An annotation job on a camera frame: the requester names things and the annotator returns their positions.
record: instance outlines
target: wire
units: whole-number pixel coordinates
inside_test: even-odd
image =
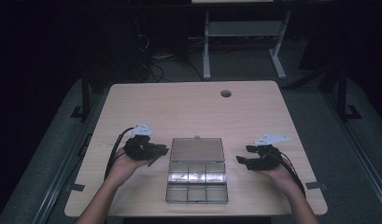
[[[301,179],[299,178],[299,176],[296,174],[295,172],[295,168],[292,166],[292,163],[290,162],[290,160],[288,159],[288,157],[280,152],[280,154],[284,155],[290,162],[290,167],[281,159],[279,159],[278,157],[276,157],[275,155],[273,155],[272,153],[269,153],[269,152],[264,152],[266,155],[269,155],[270,157],[274,158],[275,160],[279,161],[281,163],[281,165],[284,166],[284,168],[286,168],[286,170],[290,173],[290,175],[292,176],[293,180],[295,181],[295,183],[298,185],[299,189],[301,190],[301,192],[304,194],[304,196],[306,195],[306,192],[304,191],[304,185],[302,184],[302,181]]]
[[[200,72],[197,70],[197,68],[193,64],[191,64],[191,63],[184,62],[184,61],[181,61],[181,60],[169,60],[169,61],[163,60],[163,61],[158,61],[158,62],[155,62],[155,63],[185,63],[188,66],[190,66],[191,68],[193,68],[193,70],[197,73],[197,75],[199,76],[201,81],[205,81],[203,79],[202,75],[200,74]]]
[[[115,158],[115,154],[116,154],[116,151],[118,149],[118,146],[120,144],[120,141],[121,139],[123,138],[123,136],[129,132],[130,130],[134,129],[133,127],[132,128],[128,128],[126,130],[123,131],[123,133],[121,133],[114,145],[114,147],[112,148],[112,151],[111,151],[111,155],[109,156],[109,160],[108,160],[108,163],[106,165],[106,174],[104,175],[104,179],[106,179],[108,177],[108,174],[109,174],[109,171],[111,170],[111,167],[112,167],[112,164],[114,163],[114,158]]]
[[[119,157],[123,156],[124,154],[126,154],[126,152],[121,153],[117,158],[115,158],[114,162],[115,162]]]
[[[144,37],[147,39],[147,45],[144,47],[144,49],[147,49],[149,47],[149,38],[146,35],[138,35],[138,37]]]

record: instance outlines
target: floor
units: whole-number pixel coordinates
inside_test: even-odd
[[[287,79],[276,76],[268,54],[271,43],[267,41],[253,50],[212,54],[210,81],[274,80],[280,87],[287,86],[311,72],[298,69],[304,46],[304,40],[287,40],[283,44],[279,57]],[[151,70],[156,77],[149,77],[148,82],[162,75],[161,82],[201,81],[202,54],[191,54],[185,63],[175,58],[160,60]],[[362,89],[349,80],[347,104],[356,106],[362,119],[343,122],[334,111],[336,90],[323,94],[318,90],[319,82],[317,78],[296,90],[282,90],[328,205],[327,214],[318,219],[321,223],[382,223],[382,203],[355,149],[362,146],[382,178],[382,119],[369,105]],[[74,108],[81,105],[80,81],[74,84],[2,213],[0,223],[74,222],[74,218],[64,214],[68,186],[77,176],[108,91],[91,92],[91,114],[81,121],[71,118]],[[107,223],[122,223],[122,219],[110,217]],[[272,223],[292,223],[291,216],[273,217]]]

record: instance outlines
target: hand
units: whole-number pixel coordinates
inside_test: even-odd
[[[290,165],[290,162],[288,160],[283,160],[287,165]],[[294,193],[294,191],[299,190],[299,187],[296,185],[292,176],[282,164],[279,164],[273,170],[256,172],[258,174],[269,177],[270,181],[287,197]]]
[[[148,163],[150,163],[150,161],[133,160],[125,154],[123,147],[121,147],[115,155],[115,162],[112,164],[106,181],[118,188],[133,175],[138,167]]]

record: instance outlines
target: dark background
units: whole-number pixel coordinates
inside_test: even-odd
[[[188,36],[203,36],[203,11],[155,9],[139,21],[139,10],[79,10],[88,4],[0,1],[0,213],[82,73],[95,91],[142,82],[140,65],[148,55],[137,49],[140,30],[152,50],[183,57]],[[332,61],[345,66],[382,116],[382,1],[295,11],[286,38],[296,36],[309,39],[305,68]]]

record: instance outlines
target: black cable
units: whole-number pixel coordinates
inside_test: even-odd
[[[290,173],[290,175],[292,176],[292,178],[293,178],[293,180],[295,181],[295,183],[298,185],[298,187],[299,187],[299,189],[301,190],[301,192],[304,194],[304,196],[306,196],[306,192],[304,191],[304,184],[302,184],[301,179],[300,179],[299,176],[296,174],[296,172],[295,172],[295,168],[293,168],[292,163],[290,162],[290,160],[289,160],[289,162],[290,162],[291,167],[292,167],[293,170],[292,170],[292,169],[291,169],[291,168],[290,168],[290,167],[289,167],[283,160],[279,159],[279,158],[276,157],[275,155],[273,155],[273,154],[271,154],[271,153],[269,153],[269,152],[264,152],[264,153],[266,153],[266,155],[268,155],[268,156],[274,158],[275,160],[279,161],[279,162],[281,163],[281,165],[283,165],[284,168],[286,168],[286,170]]]
[[[121,153],[117,158],[115,158],[114,162],[121,156],[123,156],[124,154],[126,154],[125,152]]]
[[[158,69],[161,71],[161,75],[158,77],[158,79],[157,79],[156,82],[155,82],[155,83],[158,83],[158,82],[160,82],[160,81],[163,79],[164,71],[163,71],[163,69],[162,69],[160,66],[158,66],[158,65],[156,65],[156,64],[154,64],[154,63],[152,63],[151,66],[155,66],[156,68],[158,68]],[[154,77],[156,77],[155,74],[152,72],[151,69],[149,69],[149,71],[152,73],[152,75],[153,75]]]
[[[120,144],[121,139],[123,138],[123,136],[124,136],[127,132],[129,132],[129,131],[132,130],[132,129],[134,129],[134,128],[128,128],[128,129],[124,130],[123,133],[121,133],[121,134],[119,135],[119,137],[118,137],[118,139],[117,139],[117,141],[116,141],[114,147],[112,148],[111,155],[109,156],[108,164],[106,165],[106,174],[104,175],[104,179],[106,179],[106,177],[108,176],[109,171],[111,170],[112,165],[113,165],[113,163],[114,163],[114,161],[115,161],[115,160],[114,160],[114,159],[115,159],[115,154],[116,154],[116,151],[118,150],[118,146],[119,146],[119,144]]]
[[[199,76],[201,81],[205,81],[203,79],[202,75],[200,74],[200,72],[197,70],[197,68],[193,64],[191,64],[189,62],[184,62],[184,61],[181,61],[181,60],[170,60],[170,61],[162,60],[162,61],[157,61],[155,63],[185,63],[188,66],[190,66],[191,68],[193,68],[193,70],[197,73],[197,75]]]

